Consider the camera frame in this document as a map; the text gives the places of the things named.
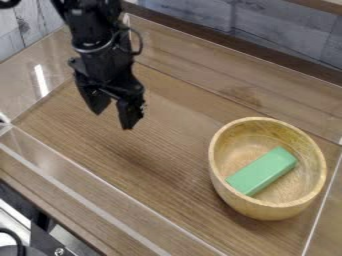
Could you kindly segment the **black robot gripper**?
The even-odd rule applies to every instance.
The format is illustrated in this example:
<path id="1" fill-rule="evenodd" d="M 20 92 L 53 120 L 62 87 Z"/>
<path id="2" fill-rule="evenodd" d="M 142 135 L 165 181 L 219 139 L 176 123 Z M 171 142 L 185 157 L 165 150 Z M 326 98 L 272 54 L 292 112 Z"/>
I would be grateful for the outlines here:
<path id="1" fill-rule="evenodd" d="M 144 117 L 144 86 L 132 73 L 134 56 L 129 46 L 74 47 L 78 57 L 68 60 L 76 87 L 89 110 L 100 115 L 116 101 L 122 130 Z"/>

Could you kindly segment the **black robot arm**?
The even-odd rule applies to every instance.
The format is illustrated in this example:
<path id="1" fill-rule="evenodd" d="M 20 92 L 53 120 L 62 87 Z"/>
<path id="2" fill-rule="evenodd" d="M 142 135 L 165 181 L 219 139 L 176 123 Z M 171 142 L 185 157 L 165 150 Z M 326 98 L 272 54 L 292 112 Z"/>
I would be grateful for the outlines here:
<path id="1" fill-rule="evenodd" d="M 140 33 L 120 20 L 120 0 L 49 0 L 70 32 L 77 58 L 68 60 L 89 110 L 100 115 L 116 101 L 122 130 L 144 117 L 144 86 L 133 75 L 142 51 Z"/>

